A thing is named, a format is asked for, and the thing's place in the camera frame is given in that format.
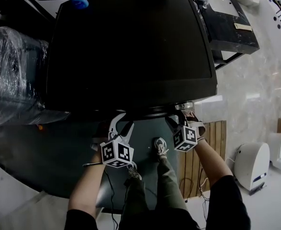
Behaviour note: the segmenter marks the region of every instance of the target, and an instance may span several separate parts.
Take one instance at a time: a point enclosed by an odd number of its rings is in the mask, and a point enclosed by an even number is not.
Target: pant leg
[[[144,183],[141,180],[137,178],[130,179],[126,203],[121,217],[122,221],[132,215],[136,215],[149,210],[145,199],[144,188]]]
[[[166,158],[160,159],[160,164],[158,165],[157,196],[156,209],[180,208],[187,210],[177,183],[176,173]]]

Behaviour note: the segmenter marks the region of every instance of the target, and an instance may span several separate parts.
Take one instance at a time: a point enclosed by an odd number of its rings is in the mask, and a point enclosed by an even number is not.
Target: dark green surface
[[[119,123],[119,129],[125,122]],[[55,196],[70,196],[84,168],[95,151],[90,149],[91,136],[98,123],[57,122],[37,126],[0,127],[0,166],[30,187]],[[155,207],[157,192],[157,159],[152,150],[152,140],[163,137],[167,142],[168,159],[176,171],[176,153],[172,134],[164,118],[135,122],[130,139],[134,148],[133,160],[146,184],[148,207]],[[107,167],[115,190],[114,209],[122,209],[128,177],[127,169]],[[103,176],[98,206],[111,208],[111,190],[107,177]]]

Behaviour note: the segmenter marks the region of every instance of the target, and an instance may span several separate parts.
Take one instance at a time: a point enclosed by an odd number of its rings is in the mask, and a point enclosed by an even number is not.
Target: gray sneaker
[[[132,161],[132,164],[128,164],[127,170],[130,178],[138,178],[140,180],[142,179],[141,175],[137,172],[137,165],[135,162]]]
[[[167,158],[168,149],[166,150],[167,144],[166,144],[166,141],[163,138],[155,139],[154,146],[157,150],[159,160],[162,156],[165,156],[165,158]]]

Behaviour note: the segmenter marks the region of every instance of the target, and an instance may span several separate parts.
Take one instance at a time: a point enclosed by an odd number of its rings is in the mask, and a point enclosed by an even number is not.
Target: clear plastic wrap
[[[69,114],[45,110],[37,92],[48,43],[0,27],[0,125],[43,124]]]

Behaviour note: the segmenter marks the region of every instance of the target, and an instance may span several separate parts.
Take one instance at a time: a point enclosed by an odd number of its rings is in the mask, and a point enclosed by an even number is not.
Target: forearm
[[[220,155],[204,139],[200,140],[194,149],[208,177],[210,187],[225,175],[233,175]]]
[[[101,153],[98,150],[91,162],[100,161]],[[78,209],[92,215],[94,218],[96,217],[96,201],[104,169],[104,164],[89,166],[86,169],[70,196],[68,210]]]

